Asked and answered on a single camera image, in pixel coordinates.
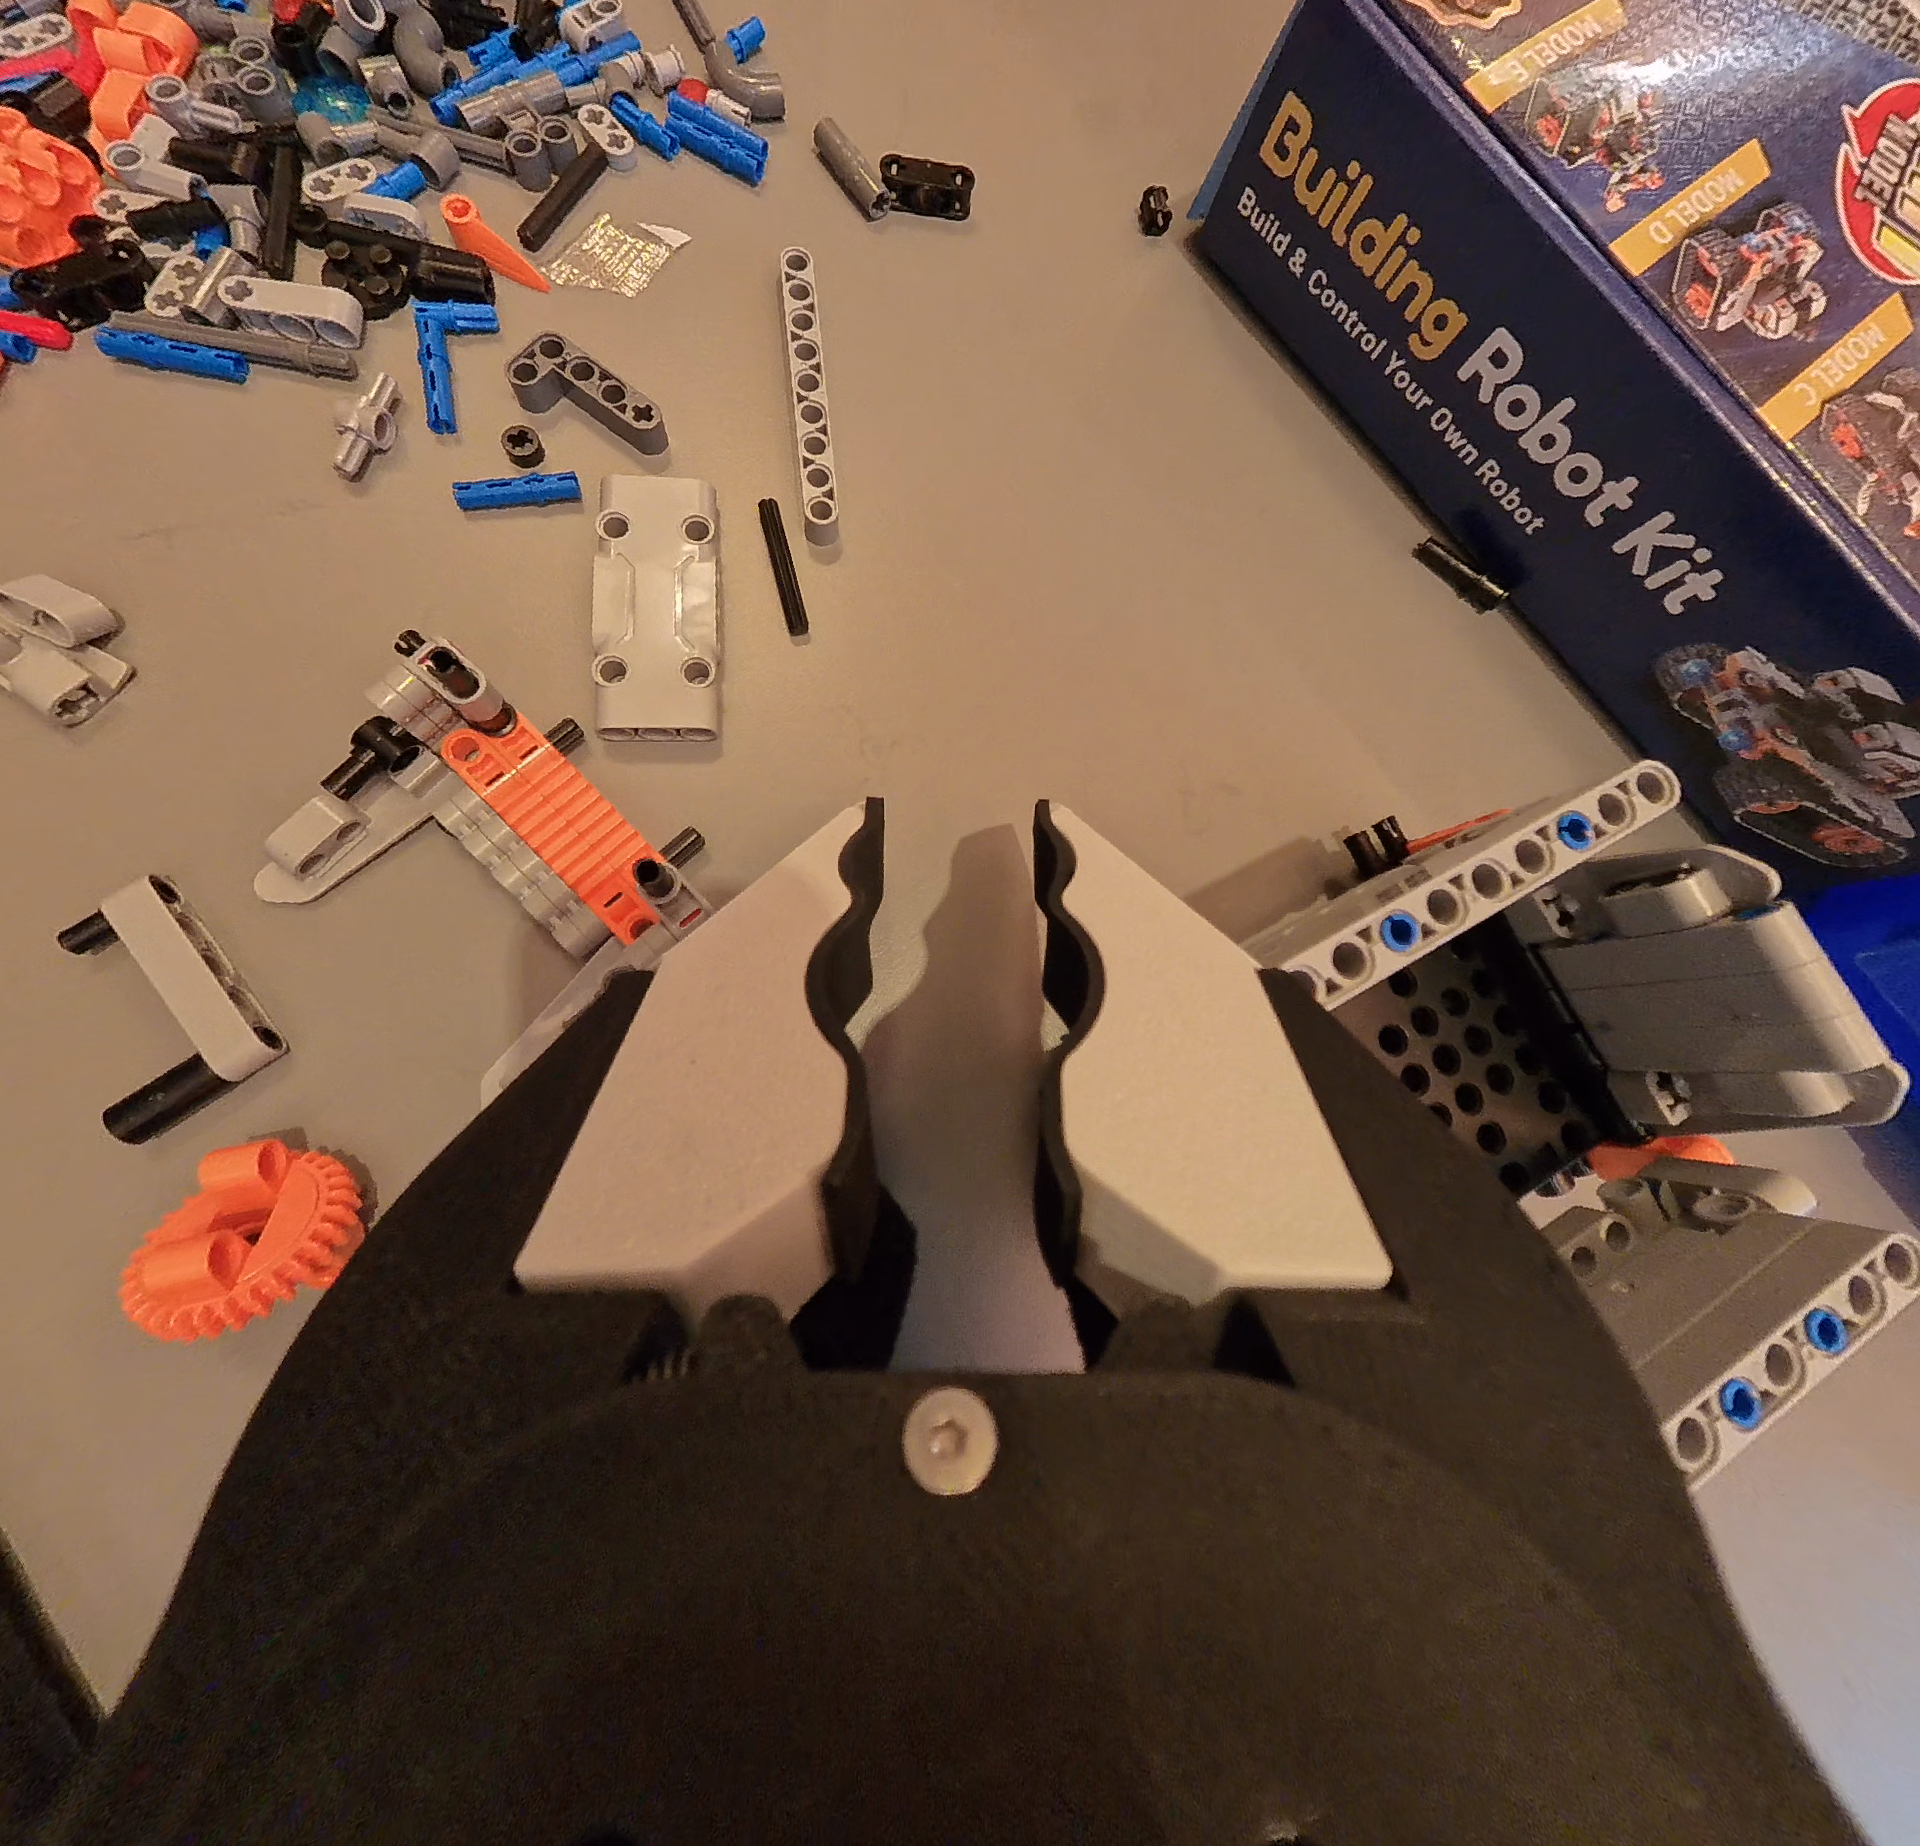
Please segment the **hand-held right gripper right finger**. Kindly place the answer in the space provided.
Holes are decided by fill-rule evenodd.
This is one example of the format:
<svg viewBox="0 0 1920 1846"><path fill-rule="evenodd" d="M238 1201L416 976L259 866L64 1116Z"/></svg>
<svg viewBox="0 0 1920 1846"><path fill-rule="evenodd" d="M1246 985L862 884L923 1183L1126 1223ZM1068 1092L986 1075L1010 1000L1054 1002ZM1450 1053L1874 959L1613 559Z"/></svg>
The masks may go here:
<svg viewBox="0 0 1920 1846"><path fill-rule="evenodd" d="M1157 1301L1387 1284L1253 960L1064 803L1035 806L1033 870L1035 1225L1080 1351Z"/></svg>

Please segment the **orange gear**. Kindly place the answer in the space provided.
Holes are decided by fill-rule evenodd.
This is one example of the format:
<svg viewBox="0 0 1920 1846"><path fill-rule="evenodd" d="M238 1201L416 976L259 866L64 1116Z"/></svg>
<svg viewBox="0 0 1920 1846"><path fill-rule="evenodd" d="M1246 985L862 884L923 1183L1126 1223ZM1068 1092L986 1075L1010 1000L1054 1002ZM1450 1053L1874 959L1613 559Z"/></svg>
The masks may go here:
<svg viewBox="0 0 1920 1846"><path fill-rule="evenodd" d="M197 1181L120 1279L122 1312L159 1341L214 1338L324 1288L365 1234L355 1178L326 1154L257 1138L205 1154Z"/></svg>

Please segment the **long grey holed beam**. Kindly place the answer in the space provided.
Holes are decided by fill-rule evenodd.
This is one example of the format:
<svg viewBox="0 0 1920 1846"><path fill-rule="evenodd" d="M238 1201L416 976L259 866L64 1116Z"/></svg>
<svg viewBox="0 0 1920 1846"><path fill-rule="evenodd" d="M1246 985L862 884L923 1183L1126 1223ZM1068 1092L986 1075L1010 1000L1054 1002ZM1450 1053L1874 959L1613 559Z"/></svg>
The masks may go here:
<svg viewBox="0 0 1920 1846"><path fill-rule="evenodd" d="M781 251L781 322L804 535L816 548L831 548L840 542L840 502L826 385L819 281L813 256L800 244L789 244Z"/></svg>

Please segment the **pile of building pieces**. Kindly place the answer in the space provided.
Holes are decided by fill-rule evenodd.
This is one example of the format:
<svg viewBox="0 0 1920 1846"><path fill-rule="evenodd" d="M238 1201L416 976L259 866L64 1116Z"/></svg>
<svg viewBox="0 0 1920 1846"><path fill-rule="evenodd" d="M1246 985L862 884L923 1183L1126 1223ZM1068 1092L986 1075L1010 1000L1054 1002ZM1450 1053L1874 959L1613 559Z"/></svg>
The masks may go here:
<svg viewBox="0 0 1920 1846"><path fill-rule="evenodd" d="M547 289L605 173L764 180L765 27L716 27L729 74L622 0L4 0L4 368L88 335L136 368L354 380L409 315L449 435L449 342L497 332L502 279Z"/></svg>

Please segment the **orange grey tread assembly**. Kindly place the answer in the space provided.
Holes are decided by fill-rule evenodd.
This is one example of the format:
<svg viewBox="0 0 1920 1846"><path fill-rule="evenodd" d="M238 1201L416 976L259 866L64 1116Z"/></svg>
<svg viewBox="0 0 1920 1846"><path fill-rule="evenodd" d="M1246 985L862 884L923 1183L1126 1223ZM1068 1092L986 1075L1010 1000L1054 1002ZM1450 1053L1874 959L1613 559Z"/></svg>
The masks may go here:
<svg viewBox="0 0 1920 1846"><path fill-rule="evenodd" d="M576 723L533 728L451 642L408 630L396 664L369 690L376 712L347 759L265 840L257 898L300 905L441 826L581 969L489 1070L495 1100L617 969L656 969L708 920L684 859L690 830L652 846L570 762Z"/></svg>

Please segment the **partly built robot model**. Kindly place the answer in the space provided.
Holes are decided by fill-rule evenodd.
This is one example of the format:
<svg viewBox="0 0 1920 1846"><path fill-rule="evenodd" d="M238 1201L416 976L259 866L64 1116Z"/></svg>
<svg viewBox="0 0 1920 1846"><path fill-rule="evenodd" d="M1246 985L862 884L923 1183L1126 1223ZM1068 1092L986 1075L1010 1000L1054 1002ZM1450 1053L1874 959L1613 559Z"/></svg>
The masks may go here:
<svg viewBox="0 0 1920 1846"><path fill-rule="evenodd" d="M1908 1070L1772 866L1626 851L1675 806L1641 759L1423 842L1382 821L1345 842L1353 887L1246 950L1509 1195L1599 1180L1546 1237L1696 1487L1916 1306L1918 1247L1710 1158L1728 1135L1882 1124Z"/></svg>

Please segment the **grey rectangular panel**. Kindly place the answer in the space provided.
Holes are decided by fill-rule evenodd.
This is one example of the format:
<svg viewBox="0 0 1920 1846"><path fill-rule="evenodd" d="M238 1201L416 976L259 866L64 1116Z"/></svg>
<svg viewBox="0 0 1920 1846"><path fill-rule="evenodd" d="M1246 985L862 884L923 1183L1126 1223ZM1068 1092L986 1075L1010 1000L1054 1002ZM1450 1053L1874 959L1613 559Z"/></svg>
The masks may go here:
<svg viewBox="0 0 1920 1846"><path fill-rule="evenodd" d="M595 731L713 743L723 733L720 528L708 481L607 475L591 580Z"/></svg>

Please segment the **grey crank beam black pins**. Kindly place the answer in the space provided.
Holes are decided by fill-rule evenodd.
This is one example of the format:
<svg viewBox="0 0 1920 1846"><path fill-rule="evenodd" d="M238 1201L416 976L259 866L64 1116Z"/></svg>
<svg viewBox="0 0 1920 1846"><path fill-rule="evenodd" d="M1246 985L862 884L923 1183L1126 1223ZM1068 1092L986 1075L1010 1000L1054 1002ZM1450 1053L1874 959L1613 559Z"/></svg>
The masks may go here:
<svg viewBox="0 0 1920 1846"><path fill-rule="evenodd" d="M175 1127L288 1053L288 1041L180 887L142 875L58 932L70 954L122 946L194 1050L110 1105L107 1135L138 1144Z"/></svg>

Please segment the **black axle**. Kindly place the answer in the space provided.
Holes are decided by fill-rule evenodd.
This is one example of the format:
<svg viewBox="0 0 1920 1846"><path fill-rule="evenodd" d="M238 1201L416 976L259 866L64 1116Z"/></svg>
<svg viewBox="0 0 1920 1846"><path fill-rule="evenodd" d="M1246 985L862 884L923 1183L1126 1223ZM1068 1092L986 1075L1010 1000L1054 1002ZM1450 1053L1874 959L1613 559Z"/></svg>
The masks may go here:
<svg viewBox="0 0 1920 1846"><path fill-rule="evenodd" d="M775 586L784 630L795 642L806 638L810 637L810 621L804 604L804 586L782 520L781 502L772 496L761 497L756 502L756 516L765 540L765 555Z"/></svg>

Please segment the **short black pin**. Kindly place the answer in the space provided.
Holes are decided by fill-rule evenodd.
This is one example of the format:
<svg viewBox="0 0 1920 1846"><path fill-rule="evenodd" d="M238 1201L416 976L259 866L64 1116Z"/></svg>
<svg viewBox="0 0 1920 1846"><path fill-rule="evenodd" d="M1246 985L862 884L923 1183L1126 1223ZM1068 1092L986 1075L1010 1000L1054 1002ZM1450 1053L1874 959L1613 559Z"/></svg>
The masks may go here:
<svg viewBox="0 0 1920 1846"><path fill-rule="evenodd" d="M1483 571L1448 539L1427 535L1412 547L1411 555L1477 614L1500 612L1510 599L1507 586Z"/></svg>

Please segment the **blue plastic bin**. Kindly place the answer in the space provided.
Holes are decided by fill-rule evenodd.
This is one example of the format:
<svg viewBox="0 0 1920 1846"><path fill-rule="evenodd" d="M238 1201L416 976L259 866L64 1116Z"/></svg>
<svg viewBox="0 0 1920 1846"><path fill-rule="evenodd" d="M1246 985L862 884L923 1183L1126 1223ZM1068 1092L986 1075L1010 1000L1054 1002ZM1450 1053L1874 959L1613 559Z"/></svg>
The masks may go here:
<svg viewBox="0 0 1920 1846"><path fill-rule="evenodd" d="M1839 884L1801 910L1918 1103L1918 875Z"/></svg>

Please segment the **dark grey angled beam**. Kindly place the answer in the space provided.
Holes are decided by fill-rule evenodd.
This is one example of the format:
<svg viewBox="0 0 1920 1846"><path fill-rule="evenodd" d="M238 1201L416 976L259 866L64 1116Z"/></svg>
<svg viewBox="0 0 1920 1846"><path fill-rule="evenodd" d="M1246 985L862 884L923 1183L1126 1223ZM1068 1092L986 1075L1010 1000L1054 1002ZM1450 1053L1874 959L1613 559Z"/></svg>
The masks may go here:
<svg viewBox="0 0 1920 1846"><path fill-rule="evenodd" d="M539 332L518 348L508 357L508 381L528 413L542 416L570 401L636 455L669 455L661 406L562 332Z"/></svg>

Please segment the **light grey axle connector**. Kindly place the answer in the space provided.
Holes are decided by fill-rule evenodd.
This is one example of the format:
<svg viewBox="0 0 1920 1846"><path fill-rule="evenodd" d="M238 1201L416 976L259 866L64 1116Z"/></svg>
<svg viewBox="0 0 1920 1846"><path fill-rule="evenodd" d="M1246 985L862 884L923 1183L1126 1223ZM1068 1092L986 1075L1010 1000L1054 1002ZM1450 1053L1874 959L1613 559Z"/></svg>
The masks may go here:
<svg viewBox="0 0 1920 1846"><path fill-rule="evenodd" d="M389 370L377 370L350 410L336 416L331 464L341 481L360 482L374 459L392 450L396 410L396 380Z"/></svg>

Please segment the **grey beam assembly orange end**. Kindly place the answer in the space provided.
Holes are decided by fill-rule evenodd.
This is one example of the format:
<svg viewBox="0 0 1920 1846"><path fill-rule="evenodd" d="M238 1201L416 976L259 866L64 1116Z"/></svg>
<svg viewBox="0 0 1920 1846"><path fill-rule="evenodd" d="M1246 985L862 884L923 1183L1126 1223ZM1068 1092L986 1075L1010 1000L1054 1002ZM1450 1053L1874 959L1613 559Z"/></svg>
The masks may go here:
<svg viewBox="0 0 1920 1846"><path fill-rule="evenodd" d="M136 678L107 644L122 619L105 603L48 574L3 586L3 690L39 718L76 728Z"/></svg>

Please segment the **blue robot kit box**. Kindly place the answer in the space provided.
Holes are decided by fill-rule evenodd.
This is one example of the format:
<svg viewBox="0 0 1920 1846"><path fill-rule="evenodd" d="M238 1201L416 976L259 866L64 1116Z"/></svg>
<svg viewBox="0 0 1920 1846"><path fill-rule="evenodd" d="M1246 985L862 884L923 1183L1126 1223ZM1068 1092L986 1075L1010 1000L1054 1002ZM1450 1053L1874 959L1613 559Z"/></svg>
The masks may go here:
<svg viewBox="0 0 1920 1846"><path fill-rule="evenodd" d="M1299 0L1195 244L1693 811L1916 870L1918 0Z"/></svg>

